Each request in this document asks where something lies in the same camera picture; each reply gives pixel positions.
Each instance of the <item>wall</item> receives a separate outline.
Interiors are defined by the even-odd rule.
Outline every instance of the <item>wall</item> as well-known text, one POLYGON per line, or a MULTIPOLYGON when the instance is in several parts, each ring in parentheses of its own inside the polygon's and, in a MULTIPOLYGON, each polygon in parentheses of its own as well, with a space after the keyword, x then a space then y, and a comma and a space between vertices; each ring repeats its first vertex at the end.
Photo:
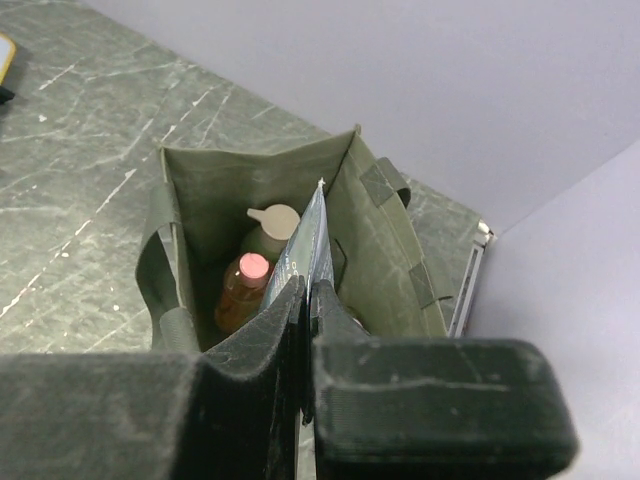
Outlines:
POLYGON ((640 131, 633 0, 86 0, 502 231, 640 131))
POLYGON ((640 472, 640 142, 503 235, 471 333, 532 341, 571 406, 582 455, 568 477, 640 472))

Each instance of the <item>bottle cap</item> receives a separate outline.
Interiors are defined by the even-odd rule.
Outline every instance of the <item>bottle cap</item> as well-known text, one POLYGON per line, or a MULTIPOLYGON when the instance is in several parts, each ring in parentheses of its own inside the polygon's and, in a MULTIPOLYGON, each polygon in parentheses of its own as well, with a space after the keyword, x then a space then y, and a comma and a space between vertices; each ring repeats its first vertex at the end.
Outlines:
POLYGON ((257 253, 245 253, 240 257, 240 279, 247 287, 260 288, 267 283, 269 262, 257 253))
POLYGON ((260 222, 261 242, 267 250, 280 253, 300 223, 300 215, 293 208, 281 203, 271 205, 266 210, 250 208, 247 215, 260 222))

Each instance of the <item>plastic wrapper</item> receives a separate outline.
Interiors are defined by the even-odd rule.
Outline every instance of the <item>plastic wrapper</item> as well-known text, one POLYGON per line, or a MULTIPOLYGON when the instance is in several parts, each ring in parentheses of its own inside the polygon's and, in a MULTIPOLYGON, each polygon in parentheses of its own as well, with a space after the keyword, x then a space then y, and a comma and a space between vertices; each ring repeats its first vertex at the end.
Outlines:
POLYGON ((298 228, 280 255, 273 270, 271 280, 260 305, 260 310, 273 303, 292 276, 304 277, 307 305, 310 305, 311 286, 320 280, 329 280, 333 285, 333 263, 327 228, 327 207, 320 179, 298 228))

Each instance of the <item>pink cap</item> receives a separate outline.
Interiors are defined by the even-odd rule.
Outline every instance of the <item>pink cap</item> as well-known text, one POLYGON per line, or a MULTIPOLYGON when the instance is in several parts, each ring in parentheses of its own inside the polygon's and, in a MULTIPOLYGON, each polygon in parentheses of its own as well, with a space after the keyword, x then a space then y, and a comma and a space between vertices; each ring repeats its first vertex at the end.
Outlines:
POLYGON ((247 287, 259 288, 267 283, 269 262, 257 253, 245 253, 240 257, 240 275, 247 287))

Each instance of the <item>marble surface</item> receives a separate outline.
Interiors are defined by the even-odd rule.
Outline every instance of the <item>marble surface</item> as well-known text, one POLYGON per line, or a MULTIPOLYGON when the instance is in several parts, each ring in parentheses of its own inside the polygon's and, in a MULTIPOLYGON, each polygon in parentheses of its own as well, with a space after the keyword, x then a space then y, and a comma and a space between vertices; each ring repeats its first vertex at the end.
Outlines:
MULTIPOLYGON (((0 352, 144 351, 133 269, 158 142, 269 152, 326 133, 75 2, 3 0, 0 31, 18 47, 0 106, 0 352)), ((411 183, 423 248, 459 285, 478 217, 411 183)))

